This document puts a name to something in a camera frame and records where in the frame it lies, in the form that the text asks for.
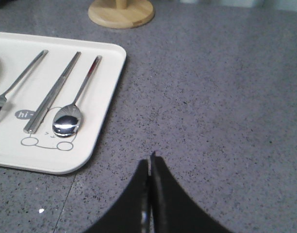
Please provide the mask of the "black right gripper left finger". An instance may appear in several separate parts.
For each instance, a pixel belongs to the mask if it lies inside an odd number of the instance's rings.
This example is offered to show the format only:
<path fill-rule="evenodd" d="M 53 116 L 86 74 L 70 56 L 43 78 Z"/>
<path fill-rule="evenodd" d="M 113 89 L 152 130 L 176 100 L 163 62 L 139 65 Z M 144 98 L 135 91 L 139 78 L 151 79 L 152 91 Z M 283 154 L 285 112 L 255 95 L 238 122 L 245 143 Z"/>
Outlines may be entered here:
<path fill-rule="evenodd" d="M 86 232 L 148 233 L 149 222 L 149 165 L 141 160 L 121 196 Z"/>

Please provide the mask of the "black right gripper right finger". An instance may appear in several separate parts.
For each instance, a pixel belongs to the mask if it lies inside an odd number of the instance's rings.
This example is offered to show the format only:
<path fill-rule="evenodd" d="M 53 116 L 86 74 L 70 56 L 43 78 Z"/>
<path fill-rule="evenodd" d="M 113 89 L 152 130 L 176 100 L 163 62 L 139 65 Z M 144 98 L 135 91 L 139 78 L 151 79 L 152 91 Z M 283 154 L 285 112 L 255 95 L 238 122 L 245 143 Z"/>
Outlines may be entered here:
<path fill-rule="evenodd" d="M 168 169 L 164 159 L 150 156 L 150 192 L 156 233 L 229 233 L 187 195 Z"/>

